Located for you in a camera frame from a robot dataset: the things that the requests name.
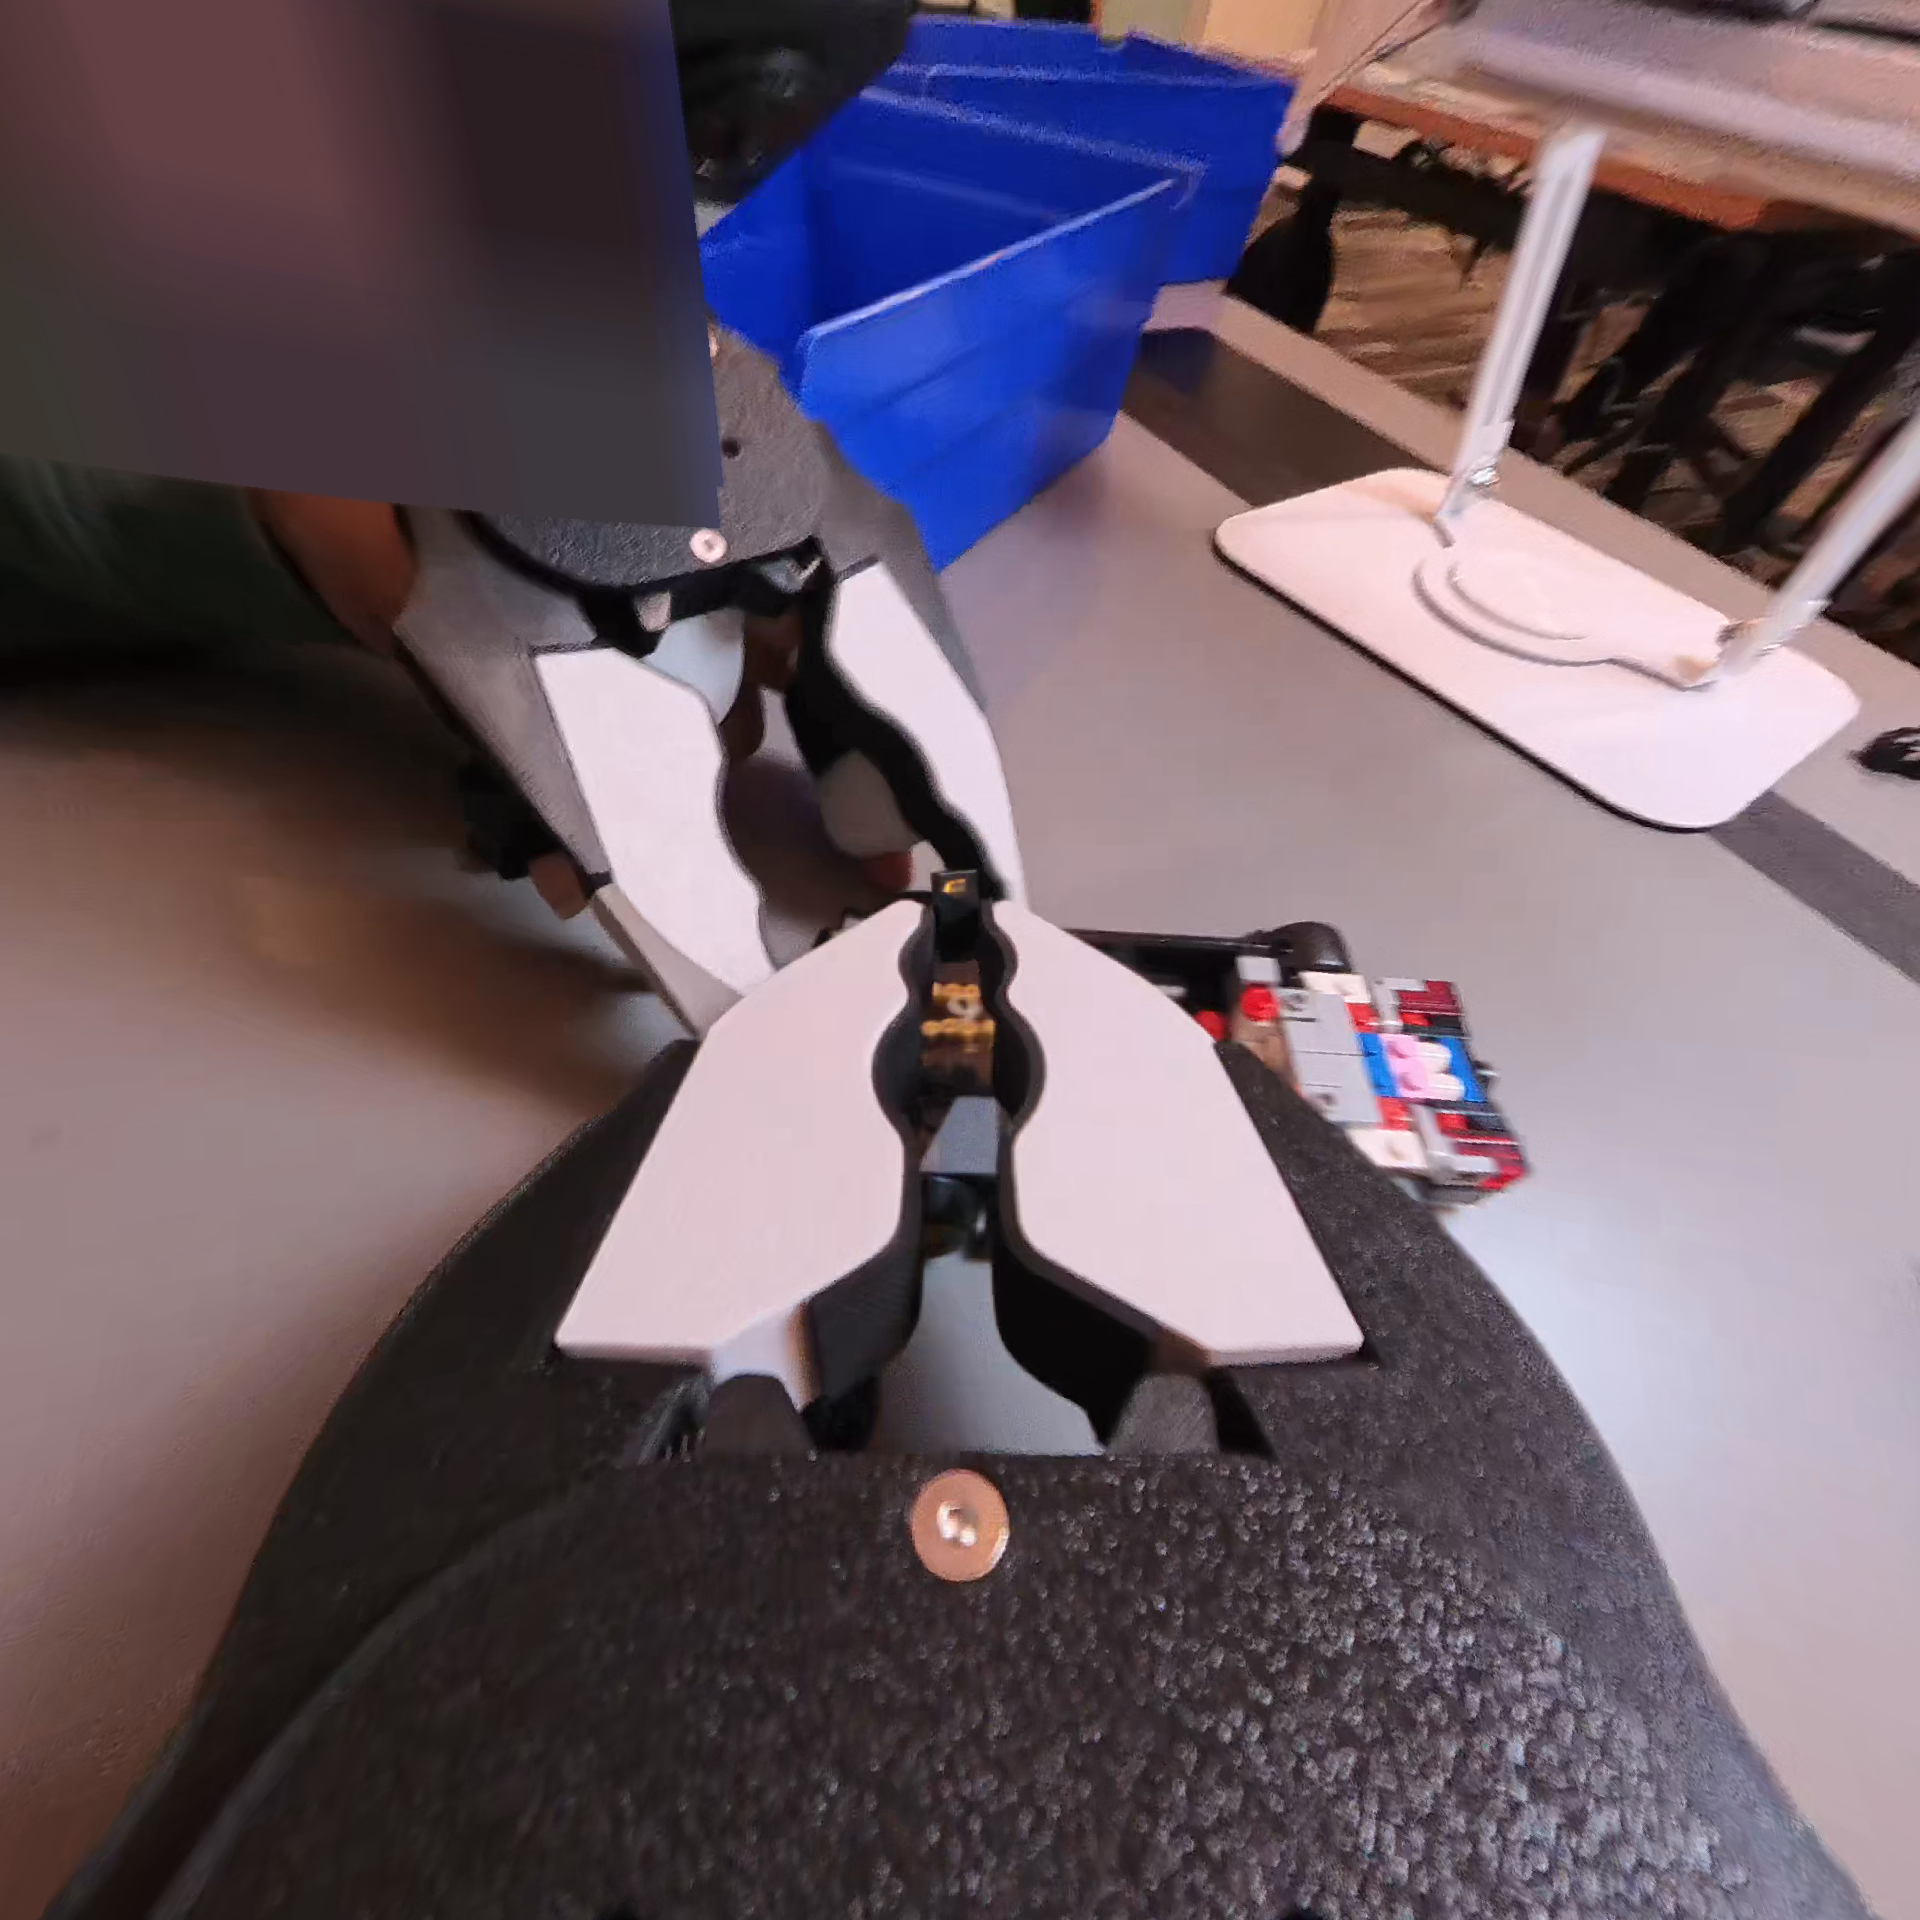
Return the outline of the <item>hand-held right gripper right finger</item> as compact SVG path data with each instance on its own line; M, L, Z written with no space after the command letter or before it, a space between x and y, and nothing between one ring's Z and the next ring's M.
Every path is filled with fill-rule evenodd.
M1018 902L980 912L997 1023L993 1313L1112 1441L1138 1388L1345 1361L1365 1333L1182 993Z

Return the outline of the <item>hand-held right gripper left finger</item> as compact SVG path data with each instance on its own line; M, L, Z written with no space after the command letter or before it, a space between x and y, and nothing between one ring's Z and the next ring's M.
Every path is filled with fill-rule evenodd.
M909 1012L918 902L888 902L776 970L695 1049L617 1201L558 1349L768 1376L799 1404L872 1369L828 1292L903 1244L905 1141L874 1070Z

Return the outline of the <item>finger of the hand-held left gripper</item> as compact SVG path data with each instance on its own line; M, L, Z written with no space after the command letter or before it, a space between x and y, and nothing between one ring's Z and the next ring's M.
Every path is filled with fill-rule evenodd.
M872 863L928 848L983 894L1025 901L991 722L880 560L822 562L806 581L786 725L837 852Z
M591 912L697 1036L775 970L727 823L742 645L741 614L693 614L645 657L594 645L534 660L601 852Z

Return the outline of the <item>black lego car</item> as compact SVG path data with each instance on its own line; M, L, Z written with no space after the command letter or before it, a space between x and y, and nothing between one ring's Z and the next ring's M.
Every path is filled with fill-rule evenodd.
M1366 975L1345 937L1288 921L1238 937L1078 927L1207 1030L1250 1050L1369 1164L1429 1209L1462 1209L1529 1174L1496 1070L1476 1053L1456 983ZM908 1117L929 1181L936 1250L986 1250L1000 1109L991 1102L997 1023L976 937L936 942L921 999L918 1072Z

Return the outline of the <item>blue plastic bin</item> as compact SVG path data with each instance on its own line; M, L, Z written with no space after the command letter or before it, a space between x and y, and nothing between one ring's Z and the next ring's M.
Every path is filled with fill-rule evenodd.
M1111 434L1196 184L872 86L703 232L703 288L946 569Z
M1090 24L921 13L886 89L1177 160L1196 186L1168 282L1238 268L1279 166L1290 79L1177 41Z

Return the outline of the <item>person's left forearm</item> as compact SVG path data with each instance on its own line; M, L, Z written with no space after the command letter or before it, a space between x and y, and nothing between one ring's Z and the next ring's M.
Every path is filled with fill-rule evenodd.
M383 500L4 455L4 656L170 642L393 648L416 583Z

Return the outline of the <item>white monitor stand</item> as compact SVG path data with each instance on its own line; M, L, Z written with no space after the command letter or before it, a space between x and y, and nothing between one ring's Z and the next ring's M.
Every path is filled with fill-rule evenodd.
M1238 511L1215 552L1590 800L1642 824L1726 824L1857 713L1792 645L1912 503L1916 421L1746 620L1503 505L1498 462L1607 137L1688 128L1912 183L1916 5L1328 5L1279 153L1405 41L1433 72L1521 89L1545 116L1452 470Z

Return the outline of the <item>wooden table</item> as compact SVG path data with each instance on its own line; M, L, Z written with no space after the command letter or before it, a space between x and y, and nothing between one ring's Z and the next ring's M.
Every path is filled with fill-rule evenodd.
M1530 160L1545 133L1572 116L1526 89L1413 78L1386 64L1334 86L1326 108L1510 160ZM1728 232L1876 225L1917 234L1916 183L1631 116L1607 135L1592 183Z

